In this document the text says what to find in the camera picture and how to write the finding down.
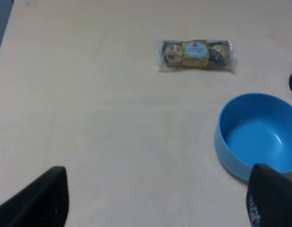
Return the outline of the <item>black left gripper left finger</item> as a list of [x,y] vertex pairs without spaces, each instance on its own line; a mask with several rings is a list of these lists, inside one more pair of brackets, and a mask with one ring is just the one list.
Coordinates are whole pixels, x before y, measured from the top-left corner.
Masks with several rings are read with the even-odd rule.
[[69,204],[66,168],[53,166],[0,205],[0,227],[63,227]]

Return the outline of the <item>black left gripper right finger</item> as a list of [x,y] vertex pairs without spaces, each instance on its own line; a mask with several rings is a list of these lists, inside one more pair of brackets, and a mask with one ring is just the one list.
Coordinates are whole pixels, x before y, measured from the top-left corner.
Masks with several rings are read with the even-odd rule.
[[292,227],[292,181],[266,164],[255,164],[246,207],[252,227]]

